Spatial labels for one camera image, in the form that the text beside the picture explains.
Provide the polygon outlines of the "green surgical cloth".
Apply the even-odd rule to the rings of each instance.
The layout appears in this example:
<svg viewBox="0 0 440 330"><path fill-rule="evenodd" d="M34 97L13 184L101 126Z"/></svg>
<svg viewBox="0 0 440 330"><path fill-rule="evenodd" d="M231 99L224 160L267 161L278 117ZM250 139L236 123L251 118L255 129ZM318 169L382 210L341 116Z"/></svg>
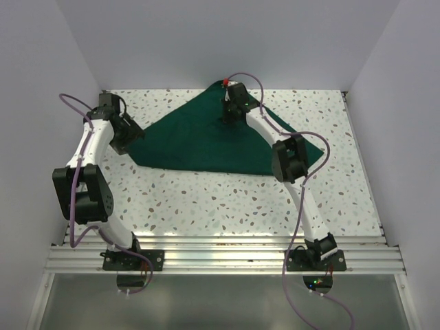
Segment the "green surgical cloth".
<svg viewBox="0 0 440 330"><path fill-rule="evenodd" d="M272 148L242 121L226 124L221 82L144 130L128 146L138 165L173 171L272 175Z"/></svg>

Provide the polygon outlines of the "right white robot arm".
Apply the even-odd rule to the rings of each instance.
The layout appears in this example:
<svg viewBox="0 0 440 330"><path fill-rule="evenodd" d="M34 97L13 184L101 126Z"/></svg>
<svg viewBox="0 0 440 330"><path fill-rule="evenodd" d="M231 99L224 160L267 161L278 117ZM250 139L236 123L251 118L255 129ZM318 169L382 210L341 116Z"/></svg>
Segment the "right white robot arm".
<svg viewBox="0 0 440 330"><path fill-rule="evenodd" d="M309 174L304 135L286 132L259 101L251 99L243 83L225 79L222 85L225 88L223 120L227 123L243 121L269 144L272 148L272 173L285 185L297 207L305 247L291 252L289 257L311 269L323 269L338 247L314 196L300 183Z"/></svg>

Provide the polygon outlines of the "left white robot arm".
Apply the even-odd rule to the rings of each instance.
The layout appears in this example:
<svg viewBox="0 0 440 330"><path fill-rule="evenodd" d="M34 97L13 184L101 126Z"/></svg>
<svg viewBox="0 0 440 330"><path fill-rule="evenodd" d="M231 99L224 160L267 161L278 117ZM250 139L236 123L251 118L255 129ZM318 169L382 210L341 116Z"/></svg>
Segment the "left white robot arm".
<svg viewBox="0 0 440 330"><path fill-rule="evenodd" d="M62 214L69 222L69 244L79 245L83 238L75 235L75 227L84 226L85 233L95 232L107 245L101 255L104 270L149 270L137 237L113 216L113 193L101 169L108 147L124 155L145 132L114 93L101 93L98 106L81 116L83 133L74 155L52 173Z"/></svg>

